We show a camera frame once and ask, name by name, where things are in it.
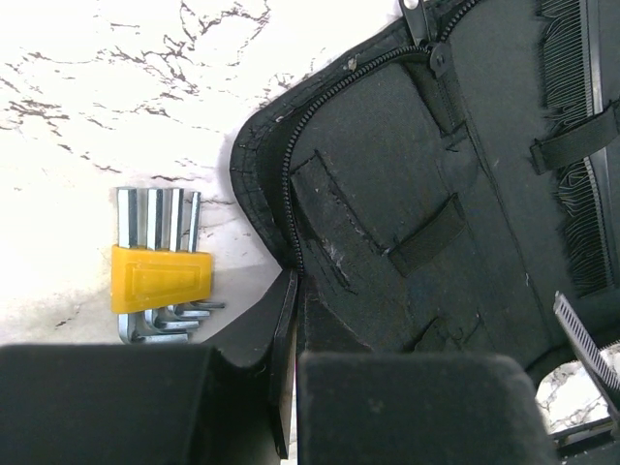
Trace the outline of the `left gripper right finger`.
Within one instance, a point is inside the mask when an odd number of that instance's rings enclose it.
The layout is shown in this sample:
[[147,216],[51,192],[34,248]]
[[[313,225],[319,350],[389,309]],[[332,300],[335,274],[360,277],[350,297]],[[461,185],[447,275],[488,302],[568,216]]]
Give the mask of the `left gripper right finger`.
[[553,464],[529,376],[496,354],[373,353],[322,303],[298,296],[302,464]]

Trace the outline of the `black zip tool case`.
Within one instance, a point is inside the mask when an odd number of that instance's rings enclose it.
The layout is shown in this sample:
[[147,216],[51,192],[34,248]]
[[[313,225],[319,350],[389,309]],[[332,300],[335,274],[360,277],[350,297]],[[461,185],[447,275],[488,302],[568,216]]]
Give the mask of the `black zip tool case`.
[[[235,196],[284,267],[364,346],[495,352],[539,381],[571,356],[552,309],[619,338],[619,285],[580,296],[557,175],[531,147],[543,1],[428,1],[257,112],[232,146]],[[619,5],[601,12],[604,99],[619,103]]]

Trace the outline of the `black hair comb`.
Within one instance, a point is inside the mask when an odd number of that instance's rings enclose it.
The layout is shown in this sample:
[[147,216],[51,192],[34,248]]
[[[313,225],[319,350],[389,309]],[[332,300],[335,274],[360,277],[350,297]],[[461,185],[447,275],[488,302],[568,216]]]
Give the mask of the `black hair comb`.
[[554,126],[531,153],[538,173],[557,175],[575,291],[594,295],[619,285],[608,154],[619,136],[619,103],[604,98],[600,4],[543,1],[540,14],[548,21],[543,102]]

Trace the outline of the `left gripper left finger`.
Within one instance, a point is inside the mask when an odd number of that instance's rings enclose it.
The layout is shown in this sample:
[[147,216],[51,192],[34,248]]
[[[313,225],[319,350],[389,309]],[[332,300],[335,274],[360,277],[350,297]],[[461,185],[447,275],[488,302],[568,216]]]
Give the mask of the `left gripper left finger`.
[[288,455],[297,275],[201,344],[1,351],[5,464],[277,464]]

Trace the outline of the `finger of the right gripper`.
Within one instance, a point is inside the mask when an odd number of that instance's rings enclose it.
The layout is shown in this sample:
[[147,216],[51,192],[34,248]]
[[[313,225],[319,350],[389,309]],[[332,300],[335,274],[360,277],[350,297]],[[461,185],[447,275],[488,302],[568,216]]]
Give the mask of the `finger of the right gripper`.
[[555,293],[553,312],[590,379],[607,403],[613,421],[619,420],[619,377],[605,361],[590,333],[564,294]]

